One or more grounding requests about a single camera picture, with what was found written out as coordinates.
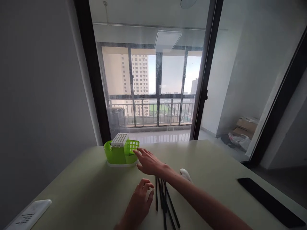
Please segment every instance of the cardboard box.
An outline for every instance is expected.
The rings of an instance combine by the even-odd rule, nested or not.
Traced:
[[[237,126],[251,133],[254,133],[257,128],[257,124],[253,122],[249,122],[249,119],[246,119],[246,118],[240,118],[237,122]]]
[[[252,138],[253,138],[253,135],[254,135],[253,133],[251,133],[251,132],[249,132],[249,131],[247,131],[247,130],[241,129],[240,127],[236,127],[236,128],[233,130],[233,132],[236,133],[236,134],[238,134],[238,135],[241,135],[241,134],[246,135],[246,136],[248,136],[250,139],[252,139]]]

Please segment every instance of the railing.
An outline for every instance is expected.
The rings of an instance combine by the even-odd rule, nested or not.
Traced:
[[[160,99],[159,126],[189,125],[192,123],[194,98],[183,99]],[[126,127],[153,127],[157,126],[157,100],[135,99],[135,106],[131,100],[110,100],[111,108],[124,109],[124,121]]]

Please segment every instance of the white plastic bag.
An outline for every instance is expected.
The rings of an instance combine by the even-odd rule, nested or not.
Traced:
[[[228,133],[228,136],[232,144],[240,146],[239,142],[243,139],[243,137],[234,136],[232,133]]]
[[[245,150],[247,151],[249,144],[251,142],[250,138],[246,135],[241,135],[241,137],[243,137],[242,140],[239,141],[239,145]]]

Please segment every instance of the table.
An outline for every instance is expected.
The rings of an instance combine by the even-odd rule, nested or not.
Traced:
[[[253,229],[287,229],[252,197],[236,178],[250,177],[303,221],[307,210],[229,157],[208,140],[144,144],[161,161],[179,172],[189,171],[194,184],[218,199]],[[32,230],[113,229],[123,215],[141,178],[153,184],[154,176],[137,167],[110,168],[103,147],[84,151],[34,200],[52,204]],[[168,186],[181,229],[211,229],[188,202]],[[171,229],[167,217],[168,229]],[[140,229],[163,229],[163,213],[155,210],[155,196]]]

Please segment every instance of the green basket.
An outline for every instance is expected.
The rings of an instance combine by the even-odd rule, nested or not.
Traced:
[[[128,139],[124,147],[112,147],[111,142],[112,141],[108,141],[103,146],[106,158],[110,164],[127,165],[138,160],[133,150],[140,147],[139,141]]]

